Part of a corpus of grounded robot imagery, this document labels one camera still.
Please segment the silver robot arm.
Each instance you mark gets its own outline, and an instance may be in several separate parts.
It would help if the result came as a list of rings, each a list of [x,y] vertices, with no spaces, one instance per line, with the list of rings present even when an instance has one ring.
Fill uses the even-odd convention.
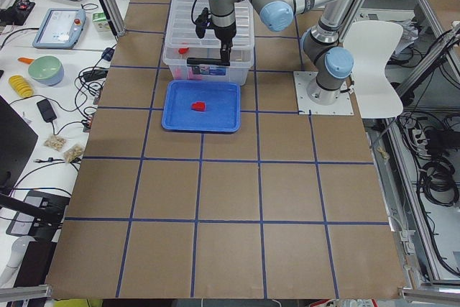
[[[232,40],[236,36],[235,5],[245,0],[208,0],[208,6],[195,21],[195,32],[203,37],[213,30],[221,43],[220,65],[228,65]],[[258,13],[262,23],[273,32],[290,26],[295,16],[322,6],[318,23],[302,38],[304,53],[315,65],[316,79],[310,82],[310,98],[318,104],[332,104],[341,86],[349,77],[354,60],[351,53],[338,46],[339,30],[351,18],[354,0],[247,0]]]

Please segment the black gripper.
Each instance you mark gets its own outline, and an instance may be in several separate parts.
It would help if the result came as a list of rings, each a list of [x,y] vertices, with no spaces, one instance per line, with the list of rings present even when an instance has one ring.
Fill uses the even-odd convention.
[[[220,57],[222,65],[230,65],[232,40],[236,36],[236,25],[214,27],[215,36],[221,41]]]

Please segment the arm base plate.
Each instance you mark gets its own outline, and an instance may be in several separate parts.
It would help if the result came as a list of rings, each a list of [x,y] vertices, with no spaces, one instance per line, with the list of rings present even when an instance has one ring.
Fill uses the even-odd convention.
[[[353,116],[350,93],[346,81],[340,89],[326,91],[316,82],[317,72],[294,71],[298,113],[302,115]]]

